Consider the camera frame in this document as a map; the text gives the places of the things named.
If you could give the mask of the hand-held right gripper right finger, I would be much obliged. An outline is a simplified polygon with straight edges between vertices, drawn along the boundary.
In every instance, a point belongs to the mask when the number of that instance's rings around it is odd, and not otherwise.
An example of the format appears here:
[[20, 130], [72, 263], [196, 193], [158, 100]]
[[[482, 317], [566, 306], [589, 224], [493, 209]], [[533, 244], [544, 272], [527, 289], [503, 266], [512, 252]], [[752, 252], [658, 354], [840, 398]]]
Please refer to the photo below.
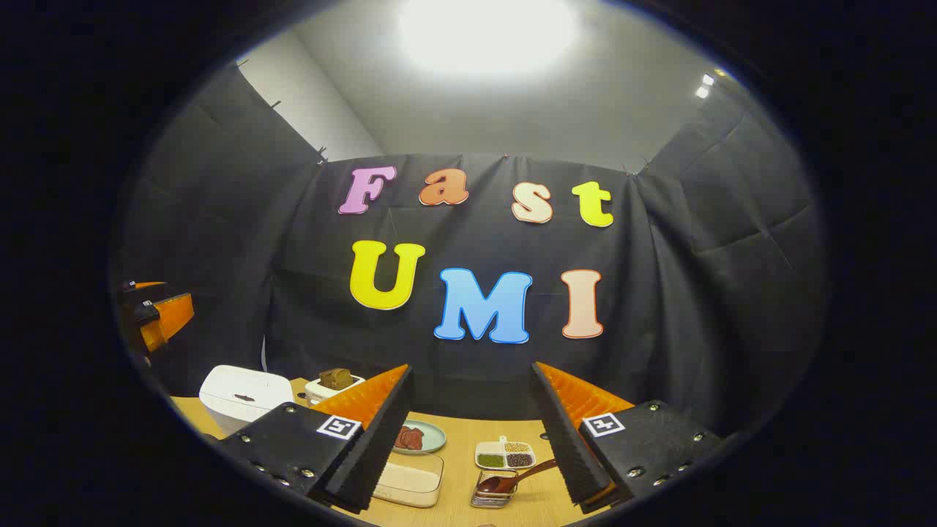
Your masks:
[[642, 499], [708, 463], [723, 437], [668, 403], [630, 403], [542, 362], [530, 387], [572, 503], [583, 513]]

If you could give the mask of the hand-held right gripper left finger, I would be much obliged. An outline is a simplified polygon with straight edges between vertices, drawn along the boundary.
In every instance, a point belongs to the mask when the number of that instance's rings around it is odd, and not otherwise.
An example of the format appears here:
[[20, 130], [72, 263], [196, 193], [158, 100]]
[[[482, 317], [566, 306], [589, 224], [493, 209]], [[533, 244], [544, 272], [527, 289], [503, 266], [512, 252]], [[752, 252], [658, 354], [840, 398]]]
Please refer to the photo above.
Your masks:
[[232, 460], [278, 487], [359, 513], [411, 410], [413, 370], [384, 371], [312, 407], [281, 403], [220, 440]]

